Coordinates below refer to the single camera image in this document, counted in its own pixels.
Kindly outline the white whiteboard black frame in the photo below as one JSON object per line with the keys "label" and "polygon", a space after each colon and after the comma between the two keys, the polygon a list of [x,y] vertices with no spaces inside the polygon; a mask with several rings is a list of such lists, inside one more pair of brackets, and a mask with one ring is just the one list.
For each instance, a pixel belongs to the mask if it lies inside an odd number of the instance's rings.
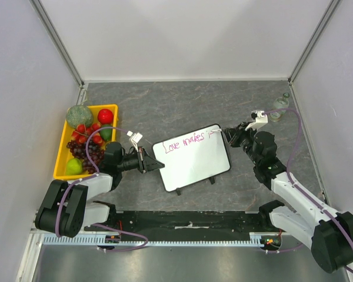
{"label": "white whiteboard black frame", "polygon": [[156,160],[165,165],[159,172],[166,192],[231,169],[222,132],[211,131],[219,128],[218,124],[209,125],[152,145]]}

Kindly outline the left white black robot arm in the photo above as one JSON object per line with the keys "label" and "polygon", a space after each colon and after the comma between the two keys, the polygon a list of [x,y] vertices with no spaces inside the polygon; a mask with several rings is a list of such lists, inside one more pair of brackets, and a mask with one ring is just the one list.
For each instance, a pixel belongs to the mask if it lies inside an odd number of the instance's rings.
{"label": "left white black robot arm", "polygon": [[125,153],[118,142],[106,145],[99,173],[68,182],[53,180],[35,217],[35,227],[57,237],[75,237],[85,226],[97,223],[105,231],[117,225],[117,216],[105,203],[88,204],[93,197],[116,189],[122,173],[138,170],[148,173],[165,165],[150,156],[143,147]]}

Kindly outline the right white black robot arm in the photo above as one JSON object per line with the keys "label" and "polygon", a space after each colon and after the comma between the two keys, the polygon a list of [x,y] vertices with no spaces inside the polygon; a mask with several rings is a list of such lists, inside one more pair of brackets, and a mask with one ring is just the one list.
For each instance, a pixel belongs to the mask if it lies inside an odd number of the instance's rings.
{"label": "right white black robot arm", "polygon": [[274,135],[248,128],[246,122],[223,129],[228,144],[240,147],[254,164],[257,180],[283,198],[260,207],[259,227],[281,229],[307,247],[327,273],[353,263],[353,214],[340,213],[298,182],[277,158]]}

